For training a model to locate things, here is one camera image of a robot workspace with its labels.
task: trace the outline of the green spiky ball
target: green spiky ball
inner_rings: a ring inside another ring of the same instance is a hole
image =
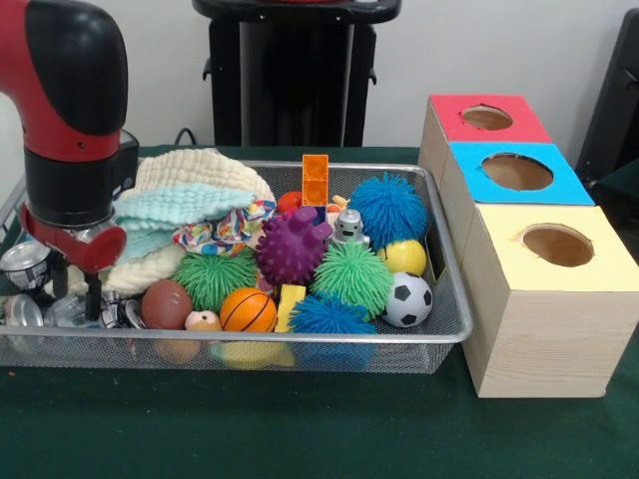
[[[195,311],[219,313],[229,294],[256,285],[257,269],[253,253],[247,247],[230,257],[187,254],[173,279],[189,293]]]
[[[381,258],[354,241],[332,244],[316,268],[313,292],[332,292],[353,306],[368,310],[368,320],[380,314],[388,301],[392,273]]]

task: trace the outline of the light blue cloth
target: light blue cloth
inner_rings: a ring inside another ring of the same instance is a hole
[[[127,232],[127,246],[118,264],[168,246],[173,232],[184,225],[219,220],[255,199],[251,192],[202,184],[158,188],[122,198],[115,202],[115,220]]]

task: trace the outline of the soccer ball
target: soccer ball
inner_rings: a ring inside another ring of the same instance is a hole
[[[396,272],[393,279],[381,317],[393,326],[417,326],[428,317],[432,309],[432,292],[428,283],[411,272]]]

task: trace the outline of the orange block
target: orange block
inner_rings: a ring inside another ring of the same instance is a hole
[[[302,205],[328,203],[328,155],[304,155],[302,163]]]

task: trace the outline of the orange basketball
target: orange basketball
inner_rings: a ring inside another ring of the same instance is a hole
[[[277,317],[273,300],[254,287],[242,287],[229,294],[220,310],[224,331],[271,332]]]

